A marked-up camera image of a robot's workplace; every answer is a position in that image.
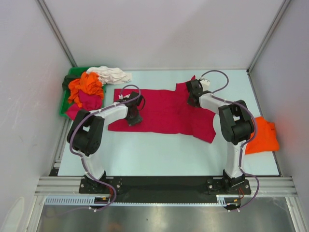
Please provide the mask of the crimson t shirt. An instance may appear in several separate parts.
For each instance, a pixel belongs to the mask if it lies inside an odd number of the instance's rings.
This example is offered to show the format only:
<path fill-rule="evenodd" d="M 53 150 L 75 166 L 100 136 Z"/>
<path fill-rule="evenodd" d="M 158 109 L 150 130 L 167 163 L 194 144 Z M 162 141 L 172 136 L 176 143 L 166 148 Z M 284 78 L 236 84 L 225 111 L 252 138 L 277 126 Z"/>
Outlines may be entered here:
<path fill-rule="evenodd" d="M 216 132 L 213 127 L 215 113 L 194 108 L 187 103 L 189 92 L 185 83 L 177 83 L 175 90 L 142 89 L 142 122 L 130 126 L 125 119 L 108 126 L 116 132 L 155 132 L 162 134 L 184 134 L 212 143 Z"/>

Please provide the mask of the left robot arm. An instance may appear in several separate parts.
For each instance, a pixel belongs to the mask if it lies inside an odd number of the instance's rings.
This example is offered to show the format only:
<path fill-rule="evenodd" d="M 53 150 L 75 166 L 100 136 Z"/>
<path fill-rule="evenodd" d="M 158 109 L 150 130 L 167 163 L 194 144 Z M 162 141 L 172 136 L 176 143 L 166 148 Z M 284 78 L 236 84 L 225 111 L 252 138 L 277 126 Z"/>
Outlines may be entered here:
<path fill-rule="evenodd" d="M 102 177 L 106 174 L 102 162 L 97 157 L 101 145 L 103 130 L 110 124 L 125 119 L 129 126 L 142 122 L 140 105 L 145 105 L 145 98 L 140 92 L 120 95 L 112 105 L 94 110 L 81 110 L 75 117 L 67 136 L 70 152 L 81 159 L 85 175 L 91 179 L 90 188 L 102 193 L 107 182 Z"/>

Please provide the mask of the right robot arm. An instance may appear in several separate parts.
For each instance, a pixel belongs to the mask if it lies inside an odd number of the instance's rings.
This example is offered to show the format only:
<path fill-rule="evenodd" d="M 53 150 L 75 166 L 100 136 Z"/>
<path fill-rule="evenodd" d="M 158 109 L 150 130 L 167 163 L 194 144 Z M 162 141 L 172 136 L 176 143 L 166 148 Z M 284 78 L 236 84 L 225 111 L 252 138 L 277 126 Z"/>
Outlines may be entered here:
<path fill-rule="evenodd" d="M 204 82 L 205 79 L 195 79 L 185 83 L 189 92 L 188 103 L 219 116 L 221 134 L 227 142 L 227 161 L 219 189 L 234 194 L 245 182 L 242 157 L 251 134 L 254 133 L 254 117 L 243 100 L 228 101 L 216 97 L 203 89 Z"/>

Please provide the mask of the magenta t shirt in bin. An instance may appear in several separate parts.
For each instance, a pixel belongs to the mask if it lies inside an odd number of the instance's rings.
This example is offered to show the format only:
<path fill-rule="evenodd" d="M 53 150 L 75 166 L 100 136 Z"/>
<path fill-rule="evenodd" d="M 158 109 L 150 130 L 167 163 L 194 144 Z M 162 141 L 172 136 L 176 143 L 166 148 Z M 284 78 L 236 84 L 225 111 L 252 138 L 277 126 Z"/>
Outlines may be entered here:
<path fill-rule="evenodd" d="M 74 120 L 80 110 L 93 111 L 98 110 L 103 106 L 103 100 L 99 95 L 89 95 L 82 90 L 78 91 L 77 95 L 79 103 L 74 103 L 65 112 L 66 116 Z"/>

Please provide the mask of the white t shirt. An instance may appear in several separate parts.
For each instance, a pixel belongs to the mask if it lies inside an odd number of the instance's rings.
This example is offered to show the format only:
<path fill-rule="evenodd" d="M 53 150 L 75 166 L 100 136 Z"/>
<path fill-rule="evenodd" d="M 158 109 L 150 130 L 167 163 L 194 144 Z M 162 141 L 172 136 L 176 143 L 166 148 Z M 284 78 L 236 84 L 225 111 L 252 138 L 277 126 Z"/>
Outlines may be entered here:
<path fill-rule="evenodd" d="M 119 85 L 131 82 L 132 73 L 124 72 L 120 68 L 109 68 L 107 66 L 90 67 L 86 70 L 87 74 L 95 73 L 98 80 L 103 84 Z"/>

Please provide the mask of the crumpled orange t shirt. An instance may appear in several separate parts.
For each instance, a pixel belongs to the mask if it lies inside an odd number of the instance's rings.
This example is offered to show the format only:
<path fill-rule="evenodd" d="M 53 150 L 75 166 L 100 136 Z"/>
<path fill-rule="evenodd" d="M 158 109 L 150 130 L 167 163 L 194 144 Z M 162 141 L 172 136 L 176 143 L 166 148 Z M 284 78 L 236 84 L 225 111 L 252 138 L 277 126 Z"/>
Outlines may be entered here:
<path fill-rule="evenodd" d="M 104 99 L 103 84 L 98 78 L 99 75 L 95 72 L 83 72 L 80 78 L 71 81 L 68 84 L 70 90 L 68 103 L 76 103 L 79 107 L 82 107 L 83 104 L 81 102 L 80 91 L 90 96 L 98 96 L 102 101 Z"/>

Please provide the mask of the green plastic bin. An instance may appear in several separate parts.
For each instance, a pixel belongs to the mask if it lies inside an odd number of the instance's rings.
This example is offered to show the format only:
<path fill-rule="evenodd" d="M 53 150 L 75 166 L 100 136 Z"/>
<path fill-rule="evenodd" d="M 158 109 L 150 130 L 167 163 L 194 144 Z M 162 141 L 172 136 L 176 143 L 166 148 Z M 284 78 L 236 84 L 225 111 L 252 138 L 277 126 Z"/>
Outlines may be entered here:
<path fill-rule="evenodd" d="M 81 77 L 82 73 L 86 72 L 87 69 L 88 69 L 87 67 L 71 68 L 69 70 L 68 74 L 73 74 L 73 75 Z M 104 94 L 105 94 L 105 92 L 106 92 L 105 85 L 103 85 L 103 90 L 104 90 Z M 66 117 L 66 118 L 69 118 L 69 117 L 66 116 L 65 112 L 68 110 L 68 108 L 70 106 L 72 106 L 74 104 L 74 103 L 68 103 L 68 97 L 69 96 L 70 96 L 70 90 L 63 91 L 63 97 L 62 97 L 62 100 L 61 100 L 60 111 L 59 111 L 59 114 L 63 117 Z"/>

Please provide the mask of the dark green t shirt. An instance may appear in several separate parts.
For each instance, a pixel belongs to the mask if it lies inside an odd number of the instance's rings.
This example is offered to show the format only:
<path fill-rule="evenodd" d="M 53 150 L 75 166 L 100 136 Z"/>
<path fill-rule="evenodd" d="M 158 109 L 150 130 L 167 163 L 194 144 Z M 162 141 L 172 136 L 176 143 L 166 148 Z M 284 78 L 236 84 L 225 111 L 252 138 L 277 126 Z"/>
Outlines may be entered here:
<path fill-rule="evenodd" d="M 73 74 L 68 74 L 64 77 L 63 82 L 62 82 L 62 89 L 63 91 L 69 90 L 69 84 L 70 82 L 79 79 L 79 76 L 73 75 Z"/>

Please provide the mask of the folded orange t shirt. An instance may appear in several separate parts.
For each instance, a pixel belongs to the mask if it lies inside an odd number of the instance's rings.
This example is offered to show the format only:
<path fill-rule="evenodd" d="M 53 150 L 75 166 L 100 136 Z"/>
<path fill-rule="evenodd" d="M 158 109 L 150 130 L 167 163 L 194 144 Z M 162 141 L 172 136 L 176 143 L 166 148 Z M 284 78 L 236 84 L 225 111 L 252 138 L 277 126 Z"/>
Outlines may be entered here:
<path fill-rule="evenodd" d="M 263 117 L 255 118 L 258 128 L 257 136 L 246 146 L 245 154 L 255 154 L 266 151 L 279 151 L 280 145 L 277 140 L 276 126 Z"/>

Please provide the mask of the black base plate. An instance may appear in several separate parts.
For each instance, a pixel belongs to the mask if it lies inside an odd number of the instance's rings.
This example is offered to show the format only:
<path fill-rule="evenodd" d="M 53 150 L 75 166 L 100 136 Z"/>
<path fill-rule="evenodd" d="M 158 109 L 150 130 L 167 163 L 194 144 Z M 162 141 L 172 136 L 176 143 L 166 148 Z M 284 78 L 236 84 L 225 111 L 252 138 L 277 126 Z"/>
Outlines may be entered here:
<path fill-rule="evenodd" d="M 251 194 L 248 180 L 233 187 L 221 176 L 107 176 L 98 183 L 83 176 L 80 194 L 116 191 L 116 203 L 215 203 L 217 195 Z"/>

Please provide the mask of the aluminium frame rail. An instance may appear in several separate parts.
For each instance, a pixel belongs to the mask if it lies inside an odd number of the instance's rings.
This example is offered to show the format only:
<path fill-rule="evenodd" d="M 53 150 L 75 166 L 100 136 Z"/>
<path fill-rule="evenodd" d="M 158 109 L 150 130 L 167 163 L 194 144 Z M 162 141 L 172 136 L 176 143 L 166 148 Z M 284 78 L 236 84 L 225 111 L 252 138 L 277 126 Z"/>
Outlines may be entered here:
<path fill-rule="evenodd" d="M 81 176 L 40 177 L 34 195 L 77 196 Z M 291 177 L 259 177 L 258 197 L 296 197 L 297 191 Z"/>

